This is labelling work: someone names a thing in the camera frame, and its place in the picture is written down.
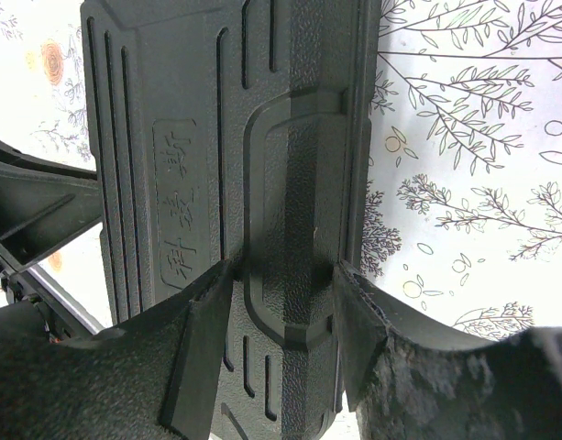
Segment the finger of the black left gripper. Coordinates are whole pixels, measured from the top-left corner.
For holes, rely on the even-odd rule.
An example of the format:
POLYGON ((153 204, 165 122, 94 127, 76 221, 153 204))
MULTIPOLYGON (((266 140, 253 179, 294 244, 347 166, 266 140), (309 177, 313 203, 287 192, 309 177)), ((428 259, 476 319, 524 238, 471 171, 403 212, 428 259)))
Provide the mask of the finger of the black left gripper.
POLYGON ((0 141, 0 274, 19 273, 101 222, 96 173, 0 141))

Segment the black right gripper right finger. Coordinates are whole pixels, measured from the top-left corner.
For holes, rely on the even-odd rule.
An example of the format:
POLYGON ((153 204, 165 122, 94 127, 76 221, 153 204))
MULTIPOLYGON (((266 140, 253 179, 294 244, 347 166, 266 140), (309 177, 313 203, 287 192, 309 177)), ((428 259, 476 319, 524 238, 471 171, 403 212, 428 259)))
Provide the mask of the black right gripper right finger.
POLYGON ((498 342, 333 274, 347 404, 364 439, 562 439, 562 327, 498 342))

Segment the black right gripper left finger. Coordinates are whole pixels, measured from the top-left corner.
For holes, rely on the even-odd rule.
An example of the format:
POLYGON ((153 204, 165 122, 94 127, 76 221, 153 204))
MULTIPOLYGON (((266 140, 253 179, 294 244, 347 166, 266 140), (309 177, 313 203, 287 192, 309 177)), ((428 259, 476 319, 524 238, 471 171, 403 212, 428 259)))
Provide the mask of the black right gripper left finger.
POLYGON ((205 439, 233 290, 221 261, 89 337, 51 342, 41 312, 0 308, 0 439, 205 439))

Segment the dark green tool case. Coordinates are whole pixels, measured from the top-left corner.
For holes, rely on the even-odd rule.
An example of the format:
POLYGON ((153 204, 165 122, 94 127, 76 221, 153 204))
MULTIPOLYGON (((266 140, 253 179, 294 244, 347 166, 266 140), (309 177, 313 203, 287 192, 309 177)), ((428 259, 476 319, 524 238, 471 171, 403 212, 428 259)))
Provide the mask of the dark green tool case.
POLYGON ((318 439, 341 408, 331 281, 358 263, 375 1, 86 1, 90 145, 121 323, 235 263, 212 432, 318 439))

